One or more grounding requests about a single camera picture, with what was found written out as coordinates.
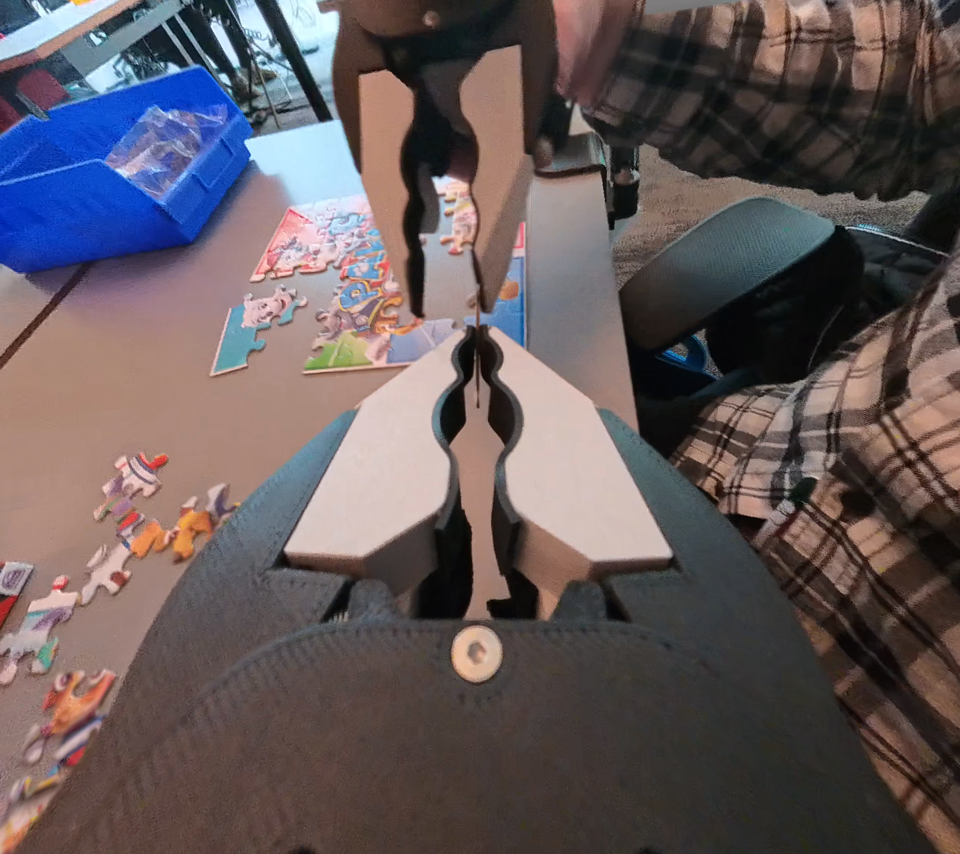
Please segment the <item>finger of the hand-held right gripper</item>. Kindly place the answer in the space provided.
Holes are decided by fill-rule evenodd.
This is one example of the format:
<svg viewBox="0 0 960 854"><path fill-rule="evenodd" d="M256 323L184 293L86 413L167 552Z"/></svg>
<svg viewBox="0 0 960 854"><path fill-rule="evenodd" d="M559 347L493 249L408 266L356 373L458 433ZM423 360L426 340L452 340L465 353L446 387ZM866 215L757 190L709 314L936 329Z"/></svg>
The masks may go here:
<svg viewBox="0 0 960 854"><path fill-rule="evenodd" d="M381 69L359 79L359 146L366 198L410 313L425 316L422 236L439 226L440 201L429 166L409 149L414 92Z"/></svg>
<svg viewBox="0 0 960 854"><path fill-rule="evenodd" d="M460 64L455 80L451 101L476 152L469 185L476 213L477 303L481 312L491 312L510 269L533 177L525 140L522 47L489 50L474 64Z"/></svg>

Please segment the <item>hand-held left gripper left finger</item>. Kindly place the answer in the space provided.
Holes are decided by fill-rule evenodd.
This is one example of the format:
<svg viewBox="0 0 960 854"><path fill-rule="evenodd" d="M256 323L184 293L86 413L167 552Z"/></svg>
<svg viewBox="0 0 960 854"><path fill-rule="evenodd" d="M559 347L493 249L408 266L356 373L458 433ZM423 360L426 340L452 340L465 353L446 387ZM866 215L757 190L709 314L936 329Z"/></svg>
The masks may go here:
<svg viewBox="0 0 960 854"><path fill-rule="evenodd" d="M352 411L285 543L288 564L381 582L426 618L466 615L473 536L451 444L475 345L475 330L454 331Z"/></svg>

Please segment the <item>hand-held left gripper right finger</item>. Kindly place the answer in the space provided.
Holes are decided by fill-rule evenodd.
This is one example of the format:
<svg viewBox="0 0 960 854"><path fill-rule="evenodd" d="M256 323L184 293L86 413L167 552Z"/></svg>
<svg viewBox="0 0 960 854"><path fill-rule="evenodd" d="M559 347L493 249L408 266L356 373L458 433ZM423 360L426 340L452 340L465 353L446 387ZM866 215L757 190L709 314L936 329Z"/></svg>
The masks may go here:
<svg viewBox="0 0 960 854"><path fill-rule="evenodd" d="M673 552L602 412L496 328L480 330L487 422L502 443L491 536L521 618L575 583L666 570Z"/></svg>

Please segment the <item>pink dog puzzle piece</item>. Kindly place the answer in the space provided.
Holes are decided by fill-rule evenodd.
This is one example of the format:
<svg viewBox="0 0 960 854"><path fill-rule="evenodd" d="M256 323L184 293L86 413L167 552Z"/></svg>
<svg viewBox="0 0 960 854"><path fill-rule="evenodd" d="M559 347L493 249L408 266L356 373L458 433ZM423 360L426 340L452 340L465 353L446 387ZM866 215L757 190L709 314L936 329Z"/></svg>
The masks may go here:
<svg viewBox="0 0 960 854"><path fill-rule="evenodd" d="M435 180L440 201L440 238L447 253L461 256L474 246L478 218L470 187L451 177Z"/></svg>

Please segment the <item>green puzzle section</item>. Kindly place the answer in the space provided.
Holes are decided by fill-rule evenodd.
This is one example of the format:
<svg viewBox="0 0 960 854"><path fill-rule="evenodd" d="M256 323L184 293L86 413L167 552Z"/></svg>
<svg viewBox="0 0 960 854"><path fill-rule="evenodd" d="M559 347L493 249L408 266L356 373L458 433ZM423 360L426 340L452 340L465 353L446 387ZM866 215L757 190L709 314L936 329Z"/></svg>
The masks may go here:
<svg viewBox="0 0 960 854"><path fill-rule="evenodd" d="M344 331L335 337L318 337L303 363L302 373L352 371L389 366L392 334Z"/></svg>

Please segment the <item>teal green corner puzzle piece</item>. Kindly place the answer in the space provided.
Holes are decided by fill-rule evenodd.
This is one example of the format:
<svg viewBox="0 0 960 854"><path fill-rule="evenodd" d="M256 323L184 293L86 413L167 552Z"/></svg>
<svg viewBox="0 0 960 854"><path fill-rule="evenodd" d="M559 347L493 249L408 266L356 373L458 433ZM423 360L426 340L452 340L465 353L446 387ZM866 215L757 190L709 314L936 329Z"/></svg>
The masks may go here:
<svg viewBox="0 0 960 854"><path fill-rule="evenodd" d="M475 248L471 250L471 266L473 269L474 280L475 280L475 291L473 296L473 309L474 309L474 324L473 324L473 382L474 382L474 401L475 408L480 409L481 406L481 362L479 360L479 335L481 329L481 312L482 312L482 301L483 301L483 280L481 268L479 266L479 259L476 254Z"/></svg>

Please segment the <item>orange dog face puzzle piece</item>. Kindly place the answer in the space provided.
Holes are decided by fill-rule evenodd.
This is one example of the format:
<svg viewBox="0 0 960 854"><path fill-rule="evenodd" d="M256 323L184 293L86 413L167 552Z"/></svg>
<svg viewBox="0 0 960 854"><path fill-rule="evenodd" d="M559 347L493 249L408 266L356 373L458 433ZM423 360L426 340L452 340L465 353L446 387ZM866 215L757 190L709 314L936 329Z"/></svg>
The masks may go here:
<svg viewBox="0 0 960 854"><path fill-rule="evenodd" d="M209 488L203 499L193 496L183 502L172 527L150 521L129 542L130 552L139 560L151 553L168 552L174 564L186 563L222 529L237 507L231 484L218 484Z"/></svg>

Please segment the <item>assembled teal puzzle section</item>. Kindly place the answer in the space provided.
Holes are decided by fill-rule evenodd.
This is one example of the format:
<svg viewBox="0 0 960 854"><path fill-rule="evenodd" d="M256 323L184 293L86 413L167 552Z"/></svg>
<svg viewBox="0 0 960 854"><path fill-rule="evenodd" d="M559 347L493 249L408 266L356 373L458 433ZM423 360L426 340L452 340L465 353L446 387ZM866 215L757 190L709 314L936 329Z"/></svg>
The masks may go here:
<svg viewBox="0 0 960 854"><path fill-rule="evenodd" d="M306 296L283 284L276 285L265 296L247 293L225 317L209 376L217 377L247 368L250 356L265 348L266 332L291 323L296 311L307 305Z"/></svg>

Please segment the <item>yellow dog puzzle piece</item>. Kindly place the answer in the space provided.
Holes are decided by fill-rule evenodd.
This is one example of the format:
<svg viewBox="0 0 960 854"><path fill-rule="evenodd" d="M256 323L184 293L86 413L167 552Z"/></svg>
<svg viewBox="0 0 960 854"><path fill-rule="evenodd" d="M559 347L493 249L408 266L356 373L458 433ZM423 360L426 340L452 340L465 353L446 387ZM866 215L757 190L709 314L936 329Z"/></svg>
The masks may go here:
<svg viewBox="0 0 960 854"><path fill-rule="evenodd" d="M62 787L66 771L54 768L42 776L14 783L1 810L1 852L14 852Z"/></svg>

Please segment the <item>person's right forearm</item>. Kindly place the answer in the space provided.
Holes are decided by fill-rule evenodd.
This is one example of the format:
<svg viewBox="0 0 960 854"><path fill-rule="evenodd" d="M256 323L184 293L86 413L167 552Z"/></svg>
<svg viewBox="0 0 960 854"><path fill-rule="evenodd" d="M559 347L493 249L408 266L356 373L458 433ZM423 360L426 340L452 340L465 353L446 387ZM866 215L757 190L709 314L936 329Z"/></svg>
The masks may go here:
<svg viewBox="0 0 960 854"><path fill-rule="evenodd" d="M860 200L958 179L959 0L645 2L582 108L609 143L702 178Z"/></svg>

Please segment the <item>person's right hand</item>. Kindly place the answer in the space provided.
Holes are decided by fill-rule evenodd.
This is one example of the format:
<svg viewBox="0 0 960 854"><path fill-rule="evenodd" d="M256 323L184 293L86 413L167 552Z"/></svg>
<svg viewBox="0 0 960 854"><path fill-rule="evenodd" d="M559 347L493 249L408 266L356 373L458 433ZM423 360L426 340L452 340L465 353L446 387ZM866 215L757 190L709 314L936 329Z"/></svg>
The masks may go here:
<svg viewBox="0 0 960 854"><path fill-rule="evenodd" d="M599 97L623 38L645 0L551 0L557 34L556 89L582 108Z"/></svg>

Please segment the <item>assembled light blue puzzle section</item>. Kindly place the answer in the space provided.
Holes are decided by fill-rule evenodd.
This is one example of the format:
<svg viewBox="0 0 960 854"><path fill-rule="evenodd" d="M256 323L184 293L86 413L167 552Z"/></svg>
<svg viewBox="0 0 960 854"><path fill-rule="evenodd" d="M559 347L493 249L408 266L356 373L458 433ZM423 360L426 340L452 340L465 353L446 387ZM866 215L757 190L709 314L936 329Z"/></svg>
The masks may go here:
<svg viewBox="0 0 960 854"><path fill-rule="evenodd" d="M495 308L481 313L480 322L496 328L512 338L520 346L526 346L526 258L516 250L510 269L501 287ZM390 334L388 337L386 364L388 367L406 366L425 356L455 331L454 320L425 320L412 332Z"/></svg>

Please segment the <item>black metal pole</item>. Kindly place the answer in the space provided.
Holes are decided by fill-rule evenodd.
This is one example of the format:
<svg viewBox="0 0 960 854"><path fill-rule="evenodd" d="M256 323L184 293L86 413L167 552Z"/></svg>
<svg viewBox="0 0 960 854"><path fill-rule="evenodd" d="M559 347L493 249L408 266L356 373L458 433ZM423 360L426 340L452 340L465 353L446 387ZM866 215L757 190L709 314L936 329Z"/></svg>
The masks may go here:
<svg viewBox="0 0 960 854"><path fill-rule="evenodd" d="M254 0L273 38L276 40L288 66L291 68L317 122L333 120L329 105L306 62L300 45L292 32L277 0Z"/></svg>

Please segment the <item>clear plastic bag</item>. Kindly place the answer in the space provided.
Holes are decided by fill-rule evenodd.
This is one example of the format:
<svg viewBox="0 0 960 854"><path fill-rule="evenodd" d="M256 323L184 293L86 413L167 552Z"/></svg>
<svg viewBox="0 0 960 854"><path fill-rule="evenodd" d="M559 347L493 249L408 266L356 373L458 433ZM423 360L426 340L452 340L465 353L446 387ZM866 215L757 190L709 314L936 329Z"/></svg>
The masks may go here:
<svg viewBox="0 0 960 854"><path fill-rule="evenodd" d="M224 104L198 111L147 108L113 145L104 163L154 200L161 200L230 121Z"/></svg>

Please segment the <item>white purple striped puzzle piece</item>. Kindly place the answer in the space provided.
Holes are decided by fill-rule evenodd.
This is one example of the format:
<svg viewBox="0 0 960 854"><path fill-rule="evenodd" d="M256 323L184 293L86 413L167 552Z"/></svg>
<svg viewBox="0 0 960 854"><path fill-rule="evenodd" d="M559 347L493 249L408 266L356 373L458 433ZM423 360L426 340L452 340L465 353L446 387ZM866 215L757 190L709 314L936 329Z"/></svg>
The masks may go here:
<svg viewBox="0 0 960 854"><path fill-rule="evenodd" d="M138 511L136 499L153 497L160 490L159 472L168 463L165 453L120 456L113 465L114 475L102 485L102 502L94 509L93 519L103 522L112 517L118 530L141 523L143 515Z"/></svg>

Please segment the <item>plaid shirt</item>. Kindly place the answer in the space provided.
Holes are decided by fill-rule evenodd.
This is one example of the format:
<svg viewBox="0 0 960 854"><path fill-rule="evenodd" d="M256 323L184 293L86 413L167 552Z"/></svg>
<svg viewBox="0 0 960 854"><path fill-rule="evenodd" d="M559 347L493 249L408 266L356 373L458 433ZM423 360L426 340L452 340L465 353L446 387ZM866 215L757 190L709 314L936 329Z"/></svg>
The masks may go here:
<svg viewBox="0 0 960 854"><path fill-rule="evenodd" d="M846 720L959 850L958 250L805 381L709 405L671 462L798 613Z"/></svg>

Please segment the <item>long work table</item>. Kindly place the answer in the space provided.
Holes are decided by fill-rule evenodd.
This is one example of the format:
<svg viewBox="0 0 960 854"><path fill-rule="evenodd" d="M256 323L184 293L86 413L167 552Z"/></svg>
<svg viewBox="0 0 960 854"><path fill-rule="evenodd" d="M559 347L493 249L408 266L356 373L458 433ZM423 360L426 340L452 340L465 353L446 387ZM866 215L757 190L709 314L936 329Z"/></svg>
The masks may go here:
<svg viewBox="0 0 960 854"><path fill-rule="evenodd" d="M73 70L86 77L156 29L165 33L189 63L209 65L185 25L181 27L189 49L180 45L170 30L171 23L183 23L182 11L189 2L92 0L58 8L2 38L1 71L26 68L60 53Z"/></svg>

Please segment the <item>blue plastic bin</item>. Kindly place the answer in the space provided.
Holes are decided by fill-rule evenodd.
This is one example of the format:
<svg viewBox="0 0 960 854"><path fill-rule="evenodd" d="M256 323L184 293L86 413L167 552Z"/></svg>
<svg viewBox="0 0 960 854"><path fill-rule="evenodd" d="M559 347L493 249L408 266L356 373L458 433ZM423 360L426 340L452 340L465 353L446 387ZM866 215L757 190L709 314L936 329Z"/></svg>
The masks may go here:
<svg viewBox="0 0 960 854"><path fill-rule="evenodd" d="M154 200L105 159L144 111L224 104L230 120L176 186ZM201 67L27 116L2 134L1 260L32 273L197 239L251 158L253 130Z"/></svg>

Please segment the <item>white teal purple puzzle piece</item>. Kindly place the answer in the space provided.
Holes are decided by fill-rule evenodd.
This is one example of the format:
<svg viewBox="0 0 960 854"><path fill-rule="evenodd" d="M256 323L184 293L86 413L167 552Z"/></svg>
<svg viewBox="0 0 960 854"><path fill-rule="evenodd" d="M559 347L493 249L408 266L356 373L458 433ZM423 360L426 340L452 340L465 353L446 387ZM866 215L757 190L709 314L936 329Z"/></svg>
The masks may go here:
<svg viewBox="0 0 960 854"><path fill-rule="evenodd" d="M69 590L69 581L67 575L56 577L51 591L30 603L19 628L2 637L2 688L13 684L24 660L32 676L43 676L51 670L60 645L55 631L72 617L79 598L78 592Z"/></svg>

